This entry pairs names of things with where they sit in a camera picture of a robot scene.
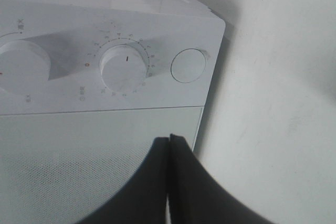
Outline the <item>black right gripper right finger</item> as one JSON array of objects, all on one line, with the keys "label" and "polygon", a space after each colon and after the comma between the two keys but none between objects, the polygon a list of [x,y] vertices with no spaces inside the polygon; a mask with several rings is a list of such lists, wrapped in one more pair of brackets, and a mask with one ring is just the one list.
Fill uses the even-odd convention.
[{"label": "black right gripper right finger", "polygon": [[170,135],[172,223],[269,223],[229,194],[205,170],[182,136]]}]

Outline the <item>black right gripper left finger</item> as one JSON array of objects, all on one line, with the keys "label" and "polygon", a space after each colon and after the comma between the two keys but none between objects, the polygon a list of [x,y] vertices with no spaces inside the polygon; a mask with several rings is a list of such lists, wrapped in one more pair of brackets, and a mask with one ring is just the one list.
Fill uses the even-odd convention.
[{"label": "black right gripper left finger", "polygon": [[79,223],[166,223],[169,138],[157,137],[127,183]]}]

